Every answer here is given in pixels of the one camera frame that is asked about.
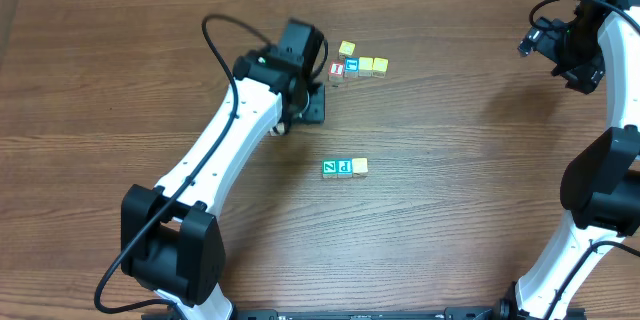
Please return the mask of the plain white wooden block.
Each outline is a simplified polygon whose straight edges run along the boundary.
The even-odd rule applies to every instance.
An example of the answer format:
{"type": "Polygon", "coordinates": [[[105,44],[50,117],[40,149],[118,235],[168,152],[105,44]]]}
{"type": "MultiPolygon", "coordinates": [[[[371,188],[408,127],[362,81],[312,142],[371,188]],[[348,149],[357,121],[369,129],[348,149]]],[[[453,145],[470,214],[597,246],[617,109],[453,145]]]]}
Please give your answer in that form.
{"type": "Polygon", "coordinates": [[[275,127],[270,129],[271,136],[284,136],[285,134],[286,134],[286,127],[283,123],[279,123],[275,127]]]}

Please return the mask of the green Z block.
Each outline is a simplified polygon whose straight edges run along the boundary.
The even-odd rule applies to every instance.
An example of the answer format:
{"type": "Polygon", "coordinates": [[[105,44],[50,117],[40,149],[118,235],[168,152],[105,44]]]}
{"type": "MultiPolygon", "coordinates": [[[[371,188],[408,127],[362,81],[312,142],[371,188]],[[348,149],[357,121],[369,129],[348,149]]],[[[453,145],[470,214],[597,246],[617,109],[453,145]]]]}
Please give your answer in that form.
{"type": "Polygon", "coordinates": [[[323,178],[338,177],[338,164],[336,160],[328,159],[328,160],[322,161],[322,177],[323,178]]]}

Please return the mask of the blue P block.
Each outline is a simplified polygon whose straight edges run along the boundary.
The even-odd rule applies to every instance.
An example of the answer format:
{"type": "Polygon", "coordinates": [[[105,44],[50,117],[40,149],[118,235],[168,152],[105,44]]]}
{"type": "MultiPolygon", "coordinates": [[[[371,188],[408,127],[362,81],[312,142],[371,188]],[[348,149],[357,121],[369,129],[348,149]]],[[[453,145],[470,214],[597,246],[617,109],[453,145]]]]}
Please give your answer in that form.
{"type": "Polygon", "coordinates": [[[337,176],[339,178],[351,178],[353,176],[353,162],[351,159],[339,159],[337,163],[337,176]]]}

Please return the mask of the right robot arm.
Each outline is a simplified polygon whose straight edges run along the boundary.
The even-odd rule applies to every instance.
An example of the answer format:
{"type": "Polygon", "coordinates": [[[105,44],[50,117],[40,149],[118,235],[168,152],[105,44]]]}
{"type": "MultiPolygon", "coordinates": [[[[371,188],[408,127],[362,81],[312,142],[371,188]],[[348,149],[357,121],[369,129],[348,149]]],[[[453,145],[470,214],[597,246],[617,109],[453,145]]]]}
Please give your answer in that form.
{"type": "Polygon", "coordinates": [[[573,296],[613,248],[639,229],[639,0],[572,0],[569,22],[529,15],[519,44],[555,63],[568,88],[592,93],[606,84],[606,130],[567,166],[558,228],[532,268],[484,319],[582,319],[573,296]]]}

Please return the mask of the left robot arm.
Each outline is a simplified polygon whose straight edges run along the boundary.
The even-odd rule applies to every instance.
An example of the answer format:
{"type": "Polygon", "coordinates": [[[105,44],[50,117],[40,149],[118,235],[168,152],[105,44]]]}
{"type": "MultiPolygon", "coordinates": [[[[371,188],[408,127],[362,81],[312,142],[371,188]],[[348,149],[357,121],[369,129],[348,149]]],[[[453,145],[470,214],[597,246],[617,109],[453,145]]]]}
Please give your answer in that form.
{"type": "Polygon", "coordinates": [[[325,91],[317,77],[328,45],[315,26],[288,21],[280,40],[222,67],[229,87],[220,108],[180,162],[152,188],[132,186],[121,204],[121,252],[106,272],[134,278],[161,305],[163,319],[233,319],[219,281],[226,254],[219,217],[242,168],[267,134],[321,124],[325,91]]]}

